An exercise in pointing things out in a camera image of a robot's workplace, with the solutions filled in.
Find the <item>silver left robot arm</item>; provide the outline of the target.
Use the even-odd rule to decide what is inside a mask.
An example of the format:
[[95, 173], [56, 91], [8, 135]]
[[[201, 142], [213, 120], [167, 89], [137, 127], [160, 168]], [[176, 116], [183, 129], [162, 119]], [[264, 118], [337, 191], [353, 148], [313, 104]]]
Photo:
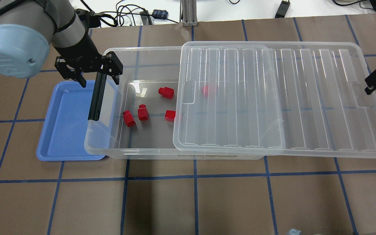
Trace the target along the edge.
[[101, 55], [89, 36], [104, 16], [74, 9], [68, 0], [0, 1], [0, 74], [35, 76], [52, 46], [59, 53], [54, 66], [63, 79], [85, 88], [82, 73], [97, 72], [118, 85], [123, 64], [113, 52]]

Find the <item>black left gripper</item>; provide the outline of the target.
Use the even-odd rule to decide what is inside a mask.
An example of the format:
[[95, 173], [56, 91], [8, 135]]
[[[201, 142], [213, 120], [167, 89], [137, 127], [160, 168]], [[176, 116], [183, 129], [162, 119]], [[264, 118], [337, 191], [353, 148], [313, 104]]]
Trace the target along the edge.
[[73, 59], [58, 56], [54, 67], [64, 79], [72, 79], [83, 88], [86, 88], [86, 80], [82, 76], [82, 72], [106, 74], [112, 78], [115, 85], [119, 85], [124, 68], [115, 52], [107, 52], [106, 55], [85, 55]]

